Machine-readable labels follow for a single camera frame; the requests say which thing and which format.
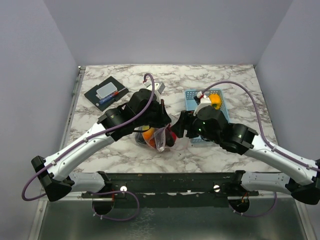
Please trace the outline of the clear pink zip top bag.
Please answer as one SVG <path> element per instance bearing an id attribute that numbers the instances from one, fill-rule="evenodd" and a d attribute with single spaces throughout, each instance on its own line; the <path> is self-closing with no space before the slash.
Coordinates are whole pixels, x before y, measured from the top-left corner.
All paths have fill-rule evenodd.
<path id="1" fill-rule="evenodd" d="M 134 133 L 138 145 L 157 150 L 159 153 L 169 150 L 183 151 L 190 143 L 188 138 L 177 137 L 172 131 L 171 123 L 161 128 L 144 125 L 135 130 Z"/>

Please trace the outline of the green orange toy mango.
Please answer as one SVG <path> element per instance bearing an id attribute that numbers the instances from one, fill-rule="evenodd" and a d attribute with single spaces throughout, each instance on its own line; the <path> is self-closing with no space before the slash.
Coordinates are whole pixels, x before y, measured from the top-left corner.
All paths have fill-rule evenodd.
<path id="1" fill-rule="evenodd" d="M 150 139 L 154 137 L 155 128 L 151 127 L 147 131 L 142 133 L 143 139 L 148 142 Z"/>

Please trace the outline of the dark purple toy eggplant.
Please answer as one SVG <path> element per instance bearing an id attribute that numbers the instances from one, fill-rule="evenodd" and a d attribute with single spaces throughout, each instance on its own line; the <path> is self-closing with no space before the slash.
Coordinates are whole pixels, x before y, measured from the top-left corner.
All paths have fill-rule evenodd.
<path id="1" fill-rule="evenodd" d="M 145 139 L 144 139 L 144 137 L 143 137 L 143 133 L 142 133 L 142 132 L 137 132 L 137 133 L 135 134 L 135 141 L 136 141 L 136 143 L 138 143 L 139 145 L 146 145 L 146 144 L 147 144 L 146 141 L 145 141 Z"/>

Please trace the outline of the yellow toy bell pepper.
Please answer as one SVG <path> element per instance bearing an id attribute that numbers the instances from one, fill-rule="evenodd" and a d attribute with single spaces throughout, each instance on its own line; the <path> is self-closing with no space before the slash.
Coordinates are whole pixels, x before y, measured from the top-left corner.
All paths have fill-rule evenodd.
<path id="1" fill-rule="evenodd" d="M 222 100 L 217 93 L 212 93 L 208 96 L 211 106 L 214 107 L 216 110 L 219 110 L 222 106 Z"/>

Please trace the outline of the dark red toy grapes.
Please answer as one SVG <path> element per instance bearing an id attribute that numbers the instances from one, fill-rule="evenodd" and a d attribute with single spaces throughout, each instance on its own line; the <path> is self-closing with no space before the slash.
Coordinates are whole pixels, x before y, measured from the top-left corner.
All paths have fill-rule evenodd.
<path id="1" fill-rule="evenodd" d="M 158 150 L 163 149 L 165 147 L 165 132 L 156 132 L 154 134 L 154 140 L 156 144 L 156 148 Z"/>

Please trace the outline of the orange toy pumpkin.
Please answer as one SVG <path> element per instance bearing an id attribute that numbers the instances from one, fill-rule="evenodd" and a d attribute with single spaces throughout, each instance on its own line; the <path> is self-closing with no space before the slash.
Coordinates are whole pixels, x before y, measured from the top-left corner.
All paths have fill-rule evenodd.
<path id="1" fill-rule="evenodd" d="M 151 148 L 154 148 L 154 149 L 157 147 L 154 138 L 153 138 L 153 139 L 150 139 L 150 140 L 147 142 L 147 144 L 148 144 Z"/>

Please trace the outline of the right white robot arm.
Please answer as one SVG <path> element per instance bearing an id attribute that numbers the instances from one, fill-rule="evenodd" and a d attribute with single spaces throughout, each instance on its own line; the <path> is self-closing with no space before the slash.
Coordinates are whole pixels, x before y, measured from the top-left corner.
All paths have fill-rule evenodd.
<path id="1" fill-rule="evenodd" d="M 230 182 L 229 189 L 240 196 L 244 192 L 270 191 L 292 196 L 295 200 L 316 205 L 320 201 L 319 162 L 301 158 L 276 144 L 264 141 L 254 129 L 240 123 L 229 123 L 225 115 L 212 106 L 197 113 L 182 111 L 171 130 L 178 138 L 201 137 L 222 149 L 262 161 L 277 172 L 241 172 L 241 177 Z"/>

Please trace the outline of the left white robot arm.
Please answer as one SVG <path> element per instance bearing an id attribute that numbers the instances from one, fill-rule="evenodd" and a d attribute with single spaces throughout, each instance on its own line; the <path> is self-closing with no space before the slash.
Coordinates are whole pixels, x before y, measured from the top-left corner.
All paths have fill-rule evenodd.
<path id="1" fill-rule="evenodd" d="M 76 173 L 74 169 L 99 150 L 132 134 L 136 128 L 162 128 L 171 122 L 161 92 L 142 88 L 130 100 L 108 109 L 81 137 L 47 157 L 35 156 L 31 164 L 49 201 L 55 202 L 71 192 L 93 192 L 106 197 L 111 190 L 102 172 Z"/>

